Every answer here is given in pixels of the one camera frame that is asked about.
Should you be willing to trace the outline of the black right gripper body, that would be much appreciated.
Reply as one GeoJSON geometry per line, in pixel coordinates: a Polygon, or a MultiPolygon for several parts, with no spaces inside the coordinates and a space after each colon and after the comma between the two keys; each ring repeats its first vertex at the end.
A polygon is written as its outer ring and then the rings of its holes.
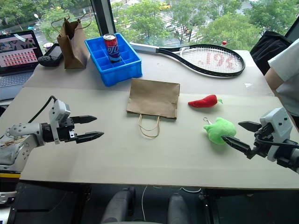
{"type": "Polygon", "coordinates": [[[259,155],[265,158],[271,147],[271,142],[273,142],[272,133],[274,128],[271,123],[262,126],[258,123],[253,123],[252,132],[254,132],[254,148],[251,151],[251,158],[255,155],[259,155]]]}

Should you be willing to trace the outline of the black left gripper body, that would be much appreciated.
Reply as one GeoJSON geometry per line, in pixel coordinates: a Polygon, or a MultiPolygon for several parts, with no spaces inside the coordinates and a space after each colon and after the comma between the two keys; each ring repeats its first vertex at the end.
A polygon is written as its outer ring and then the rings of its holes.
{"type": "Polygon", "coordinates": [[[57,133],[60,141],[69,142],[75,141],[77,135],[74,132],[74,122],[72,118],[67,118],[66,121],[59,123],[57,133]]]}

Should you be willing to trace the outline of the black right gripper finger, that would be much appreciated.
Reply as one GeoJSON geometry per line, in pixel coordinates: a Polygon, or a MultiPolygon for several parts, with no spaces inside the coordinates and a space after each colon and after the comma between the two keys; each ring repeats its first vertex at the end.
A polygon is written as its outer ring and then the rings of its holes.
{"type": "Polygon", "coordinates": [[[222,135],[221,138],[229,146],[245,154],[248,159],[251,159],[253,157],[250,145],[241,142],[239,139],[235,137],[228,136],[228,135],[222,135]]]}
{"type": "Polygon", "coordinates": [[[250,131],[250,132],[257,132],[262,125],[260,123],[252,122],[252,121],[242,121],[239,122],[238,125],[243,127],[244,129],[250,131]]]}

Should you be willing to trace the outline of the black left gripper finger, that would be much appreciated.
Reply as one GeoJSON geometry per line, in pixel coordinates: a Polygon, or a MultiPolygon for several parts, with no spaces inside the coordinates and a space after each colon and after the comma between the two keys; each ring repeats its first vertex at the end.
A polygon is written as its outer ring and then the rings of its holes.
{"type": "Polygon", "coordinates": [[[71,122],[73,124],[85,124],[95,121],[97,118],[91,115],[83,115],[83,116],[74,116],[71,117],[71,122]]]}
{"type": "Polygon", "coordinates": [[[77,135],[76,143],[79,144],[79,143],[92,141],[97,138],[100,138],[103,134],[104,134],[103,132],[89,132],[89,133],[85,133],[83,135],[77,135]]]}

